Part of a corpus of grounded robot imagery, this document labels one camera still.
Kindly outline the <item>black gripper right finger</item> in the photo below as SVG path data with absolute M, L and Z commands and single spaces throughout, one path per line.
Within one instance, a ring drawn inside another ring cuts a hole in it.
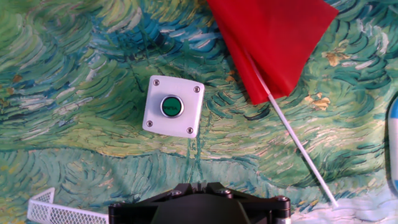
M 283 195 L 259 198 L 228 189 L 219 182 L 199 183 L 198 192 L 239 202 L 241 213 L 249 218 L 250 223 L 291 223 L 290 199 Z

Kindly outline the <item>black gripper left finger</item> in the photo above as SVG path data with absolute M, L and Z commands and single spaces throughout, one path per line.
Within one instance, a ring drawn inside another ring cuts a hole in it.
M 199 183 L 178 184 L 151 198 L 137 203 L 118 202 L 108 207 L 109 224 L 150 223 L 157 209 L 169 200 L 199 192 Z

